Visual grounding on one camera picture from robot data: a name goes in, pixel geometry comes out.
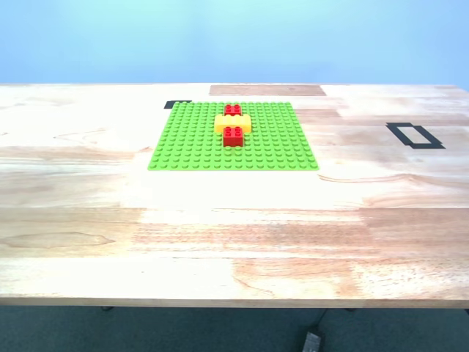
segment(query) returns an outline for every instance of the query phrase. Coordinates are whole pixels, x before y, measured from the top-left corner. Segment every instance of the lego baseplate studs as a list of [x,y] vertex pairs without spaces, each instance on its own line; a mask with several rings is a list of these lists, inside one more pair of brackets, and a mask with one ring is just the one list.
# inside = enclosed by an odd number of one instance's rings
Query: lego baseplate studs
[[173,109],[175,103],[190,103],[192,100],[168,100],[164,106],[165,109]]
[[[215,117],[239,105],[251,132],[236,127],[243,144],[224,147]],[[316,159],[290,103],[178,103],[171,110],[148,170],[318,170]]]

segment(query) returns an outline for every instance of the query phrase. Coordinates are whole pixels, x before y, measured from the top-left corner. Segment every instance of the toy bricks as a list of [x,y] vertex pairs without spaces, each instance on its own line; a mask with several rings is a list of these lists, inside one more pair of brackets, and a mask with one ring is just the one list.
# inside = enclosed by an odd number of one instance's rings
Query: toy bricks
[[241,127],[225,127],[223,129],[223,146],[224,147],[242,147],[243,146],[243,129]]
[[243,133],[242,144],[236,132],[234,141],[230,140],[234,129],[242,128],[240,125],[225,125],[232,130],[231,133],[226,132],[225,141],[223,127],[219,133],[214,132],[216,114],[221,114],[224,119],[241,116],[224,116],[227,104],[234,105],[218,101],[175,103],[148,170],[319,169],[290,103],[239,103],[243,113],[249,113],[252,118],[252,121],[249,119],[251,132],[247,133],[244,128],[240,131]]
[[236,105],[225,105],[225,115],[242,115],[241,114],[241,106],[239,104]]
[[215,116],[215,132],[223,133],[223,129],[226,127],[241,127],[243,133],[251,132],[251,116],[244,115],[216,115]]

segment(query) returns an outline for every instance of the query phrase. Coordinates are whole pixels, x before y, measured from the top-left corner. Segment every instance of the gray floor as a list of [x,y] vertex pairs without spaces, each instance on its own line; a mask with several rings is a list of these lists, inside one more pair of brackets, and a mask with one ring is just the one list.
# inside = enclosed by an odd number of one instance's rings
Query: gray floor
[[[321,309],[0,307],[0,351],[296,352]],[[467,352],[463,310],[331,309],[325,352]]]

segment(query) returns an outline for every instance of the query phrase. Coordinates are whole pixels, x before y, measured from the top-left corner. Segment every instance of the table top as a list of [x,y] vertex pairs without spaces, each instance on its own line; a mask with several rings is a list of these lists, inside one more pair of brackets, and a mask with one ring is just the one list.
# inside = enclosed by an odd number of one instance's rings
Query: table top
[[[150,172],[168,100],[288,101],[320,170]],[[3,85],[0,304],[468,308],[468,153],[453,86]]]

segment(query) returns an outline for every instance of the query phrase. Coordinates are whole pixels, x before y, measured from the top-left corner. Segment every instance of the yellow lego brick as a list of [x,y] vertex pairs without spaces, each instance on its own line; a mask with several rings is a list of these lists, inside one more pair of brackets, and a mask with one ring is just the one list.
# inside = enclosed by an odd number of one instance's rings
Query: yellow lego brick
[[251,132],[251,116],[243,115],[216,115],[215,116],[215,132],[223,133],[225,127],[241,127],[243,133]]

